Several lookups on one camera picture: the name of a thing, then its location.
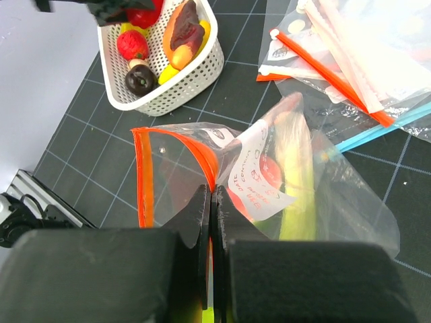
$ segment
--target gray surface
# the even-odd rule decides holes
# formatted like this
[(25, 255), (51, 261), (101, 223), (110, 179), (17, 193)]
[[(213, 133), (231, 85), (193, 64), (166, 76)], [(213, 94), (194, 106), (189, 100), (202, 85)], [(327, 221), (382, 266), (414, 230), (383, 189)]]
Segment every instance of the gray surface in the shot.
[[(36, 177), (97, 226), (137, 226), (130, 129), (208, 121), (245, 130), (280, 99), (273, 83), (255, 82), (265, 1), (216, 0), (213, 10), (226, 58), (214, 85), (166, 116), (122, 113), (106, 99), (96, 58), (47, 147)], [(431, 145), (395, 131), (345, 156), (396, 216), (397, 267), (421, 321), (431, 322)]]

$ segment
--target red bell pepper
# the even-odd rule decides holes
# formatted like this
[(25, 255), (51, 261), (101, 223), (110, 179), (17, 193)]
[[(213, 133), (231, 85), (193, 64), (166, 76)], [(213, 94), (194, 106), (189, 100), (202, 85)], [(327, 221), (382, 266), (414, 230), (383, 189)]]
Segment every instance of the red bell pepper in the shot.
[(152, 0), (154, 3), (154, 10), (144, 9), (127, 9), (127, 19), (129, 22), (142, 29), (147, 29), (154, 25), (162, 13), (164, 0)]

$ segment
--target black toy eggplant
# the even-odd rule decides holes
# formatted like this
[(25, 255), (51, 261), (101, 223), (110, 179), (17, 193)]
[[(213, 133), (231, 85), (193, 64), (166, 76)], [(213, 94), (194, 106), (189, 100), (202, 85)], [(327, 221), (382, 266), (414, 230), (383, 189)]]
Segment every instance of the black toy eggplant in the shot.
[(157, 77), (146, 65), (134, 66), (126, 74), (126, 86), (136, 96), (143, 97), (157, 87)]

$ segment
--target basket rim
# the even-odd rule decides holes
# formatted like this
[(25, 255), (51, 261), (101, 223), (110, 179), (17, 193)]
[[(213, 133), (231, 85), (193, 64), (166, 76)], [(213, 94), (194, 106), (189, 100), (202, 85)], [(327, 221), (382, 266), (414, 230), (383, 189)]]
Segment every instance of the basket rim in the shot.
[(208, 0), (194, 0), (195, 2), (199, 2), (203, 9), (208, 16), (208, 22), (211, 26), (211, 31), (209, 33), (208, 42), (203, 48), (203, 50), (199, 53), (199, 55), (193, 59), (193, 61), (188, 64), (183, 70), (181, 70), (177, 75), (175, 75), (172, 79), (167, 81), (165, 84), (159, 86), (154, 91), (150, 92), (146, 96), (130, 103), (121, 103), (118, 102), (113, 94), (112, 94), (112, 84), (109, 80), (108, 71), (106, 69), (106, 59), (105, 59), (105, 50), (103, 46), (103, 31), (104, 29), (110, 28), (110, 26), (98, 26), (98, 40), (99, 40), (99, 49), (100, 49), (100, 60), (102, 63), (102, 70), (103, 70), (103, 77), (105, 81), (105, 87), (106, 87), (106, 95), (108, 96), (109, 103), (114, 106), (118, 110), (122, 111), (131, 111), (136, 110), (152, 100), (156, 99), (158, 96), (162, 95), (163, 93), (167, 92), (170, 88), (174, 87), (176, 84), (180, 83), (181, 80), (183, 80), (187, 75), (191, 74), (200, 64), (209, 56), (210, 52), (212, 51), (214, 44), (217, 41), (217, 35), (218, 35), (218, 23), (217, 19), (214, 15), (214, 12), (212, 11), (211, 6), (209, 5)]

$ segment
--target bag containing toy vegetable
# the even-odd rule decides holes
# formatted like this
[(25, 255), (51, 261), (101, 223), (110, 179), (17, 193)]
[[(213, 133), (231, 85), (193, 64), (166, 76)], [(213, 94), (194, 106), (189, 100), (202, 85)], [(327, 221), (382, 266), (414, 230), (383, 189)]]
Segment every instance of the bag containing toy vegetable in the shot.
[(392, 212), (324, 134), (309, 131), (299, 93), (243, 133), (198, 122), (133, 134), (142, 227), (165, 224), (208, 183), (225, 186), (271, 239), (367, 242), (392, 257), (399, 252)]

